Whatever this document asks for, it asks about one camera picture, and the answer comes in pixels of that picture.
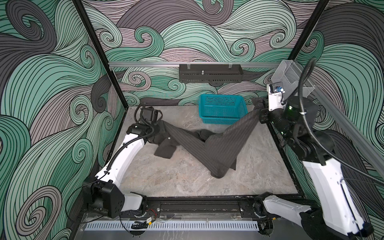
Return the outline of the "teal plastic basket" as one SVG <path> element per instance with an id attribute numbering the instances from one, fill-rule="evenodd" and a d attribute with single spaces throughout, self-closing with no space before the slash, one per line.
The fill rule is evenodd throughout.
<path id="1" fill-rule="evenodd" d="M 247 113 L 241 96 L 201 95 L 199 99 L 199 116 L 204 124 L 232 125 Z"/>

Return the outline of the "dark pinstriped long sleeve shirt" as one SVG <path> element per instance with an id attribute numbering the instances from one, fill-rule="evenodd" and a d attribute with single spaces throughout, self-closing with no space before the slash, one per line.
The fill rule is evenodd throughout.
<path id="1" fill-rule="evenodd" d="M 202 163 L 213 177 L 217 179 L 224 177 L 229 169 L 236 169 L 237 156 L 260 122 L 260 112 L 266 100 L 254 98 L 252 102 L 253 111 L 218 134 L 209 130 L 191 132 L 168 122 L 159 121 L 160 130 L 150 140 L 152 144 L 158 145 L 154 155 L 170 159 L 177 147 L 182 146 Z"/>

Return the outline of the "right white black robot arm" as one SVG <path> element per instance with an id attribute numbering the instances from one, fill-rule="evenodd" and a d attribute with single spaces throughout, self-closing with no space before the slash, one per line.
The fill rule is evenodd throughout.
<path id="1" fill-rule="evenodd" d="M 312 179 L 321 205 L 300 206 L 268 195 L 263 199 L 262 210 L 297 224 L 313 240 L 364 239 L 374 233 L 374 228 L 361 217 L 350 194 L 342 171 L 349 164 L 336 156 L 334 141 L 327 133 L 313 131 L 319 107 L 304 97 L 304 88 L 316 61 L 308 61 L 298 86 L 288 97 L 284 97 L 282 83 L 268 86 L 268 107 L 261 110 L 259 119 L 262 124 L 273 124 L 297 155 Z"/>

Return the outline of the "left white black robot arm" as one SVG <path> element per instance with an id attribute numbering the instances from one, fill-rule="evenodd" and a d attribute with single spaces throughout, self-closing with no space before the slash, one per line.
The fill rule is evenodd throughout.
<path id="1" fill-rule="evenodd" d="M 153 107 L 137 107 L 135 122 L 128 127 L 123 143 L 106 165 L 83 182 L 82 195 L 89 211 L 103 217 L 142 216 L 147 211 L 147 197 L 121 191 L 121 183 L 135 156 L 159 133 L 163 113 Z"/>

